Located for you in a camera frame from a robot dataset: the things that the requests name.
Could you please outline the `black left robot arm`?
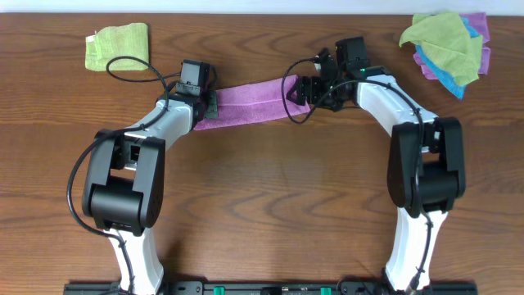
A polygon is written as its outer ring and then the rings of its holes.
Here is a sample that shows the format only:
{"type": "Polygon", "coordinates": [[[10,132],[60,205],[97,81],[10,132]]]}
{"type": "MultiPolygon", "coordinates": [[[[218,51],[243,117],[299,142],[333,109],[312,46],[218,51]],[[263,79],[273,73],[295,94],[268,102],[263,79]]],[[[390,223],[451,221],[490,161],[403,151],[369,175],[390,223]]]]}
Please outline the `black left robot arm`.
{"type": "Polygon", "coordinates": [[[153,109],[123,129],[100,130],[81,154],[88,159],[83,213],[94,220],[88,231],[110,240],[120,268],[119,294],[157,294],[164,268],[157,256],[153,226],[163,202],[165,154],[207,116],[218,115],[215,68],[185,60],[177,79],[166,83],[153,109]]]}

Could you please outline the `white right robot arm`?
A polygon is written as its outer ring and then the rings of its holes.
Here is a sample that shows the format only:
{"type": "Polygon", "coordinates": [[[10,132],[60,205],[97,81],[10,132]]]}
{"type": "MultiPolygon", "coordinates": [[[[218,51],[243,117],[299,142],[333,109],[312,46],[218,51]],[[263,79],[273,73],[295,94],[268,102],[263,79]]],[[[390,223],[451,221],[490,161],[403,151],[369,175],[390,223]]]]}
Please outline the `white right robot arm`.
{"type": "Polygon", "coordinates": [[[440,227],[465,188],[459,120],[441,118],[416,103],[385,66],[371,64],[364,39],[342,39],[306,60],[318,75],[282,88],[282,104],[313,111],[359,108],[388,133],[386,184],[397,207],[390,258],[375,282],[358,279],[367,294],[436,294],[429,269],[440,227]]]}

